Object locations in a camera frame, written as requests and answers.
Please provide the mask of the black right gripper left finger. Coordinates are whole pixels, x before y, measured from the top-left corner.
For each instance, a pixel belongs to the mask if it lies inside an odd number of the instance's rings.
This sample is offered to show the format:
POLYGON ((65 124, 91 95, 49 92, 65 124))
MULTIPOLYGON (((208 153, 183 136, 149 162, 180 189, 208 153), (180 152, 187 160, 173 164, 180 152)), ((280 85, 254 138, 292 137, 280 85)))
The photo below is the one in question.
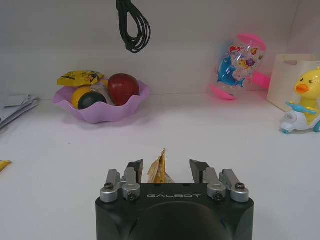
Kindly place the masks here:
POLYGON ((116 169, 110 169, 100 190, 100 200, 112 203, 122 196, 128 202, 136 201, 141 195, 143 165, 143 159, 129 162, 123 177, 116 169))

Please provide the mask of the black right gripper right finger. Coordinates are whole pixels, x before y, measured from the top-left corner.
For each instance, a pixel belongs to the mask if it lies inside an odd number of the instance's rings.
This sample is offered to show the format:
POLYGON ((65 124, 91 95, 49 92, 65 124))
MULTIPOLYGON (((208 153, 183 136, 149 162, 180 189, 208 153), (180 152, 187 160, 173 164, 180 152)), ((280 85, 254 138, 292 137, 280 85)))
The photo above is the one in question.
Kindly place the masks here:
POLYGON ((219 174, 206 162, 189 161, 193 180, 196 184, 206 184, 207 195, 216 202, 223 201, 227 194, 235 202, 248 202, 249 190, 233 170, 223 169, 219 174))

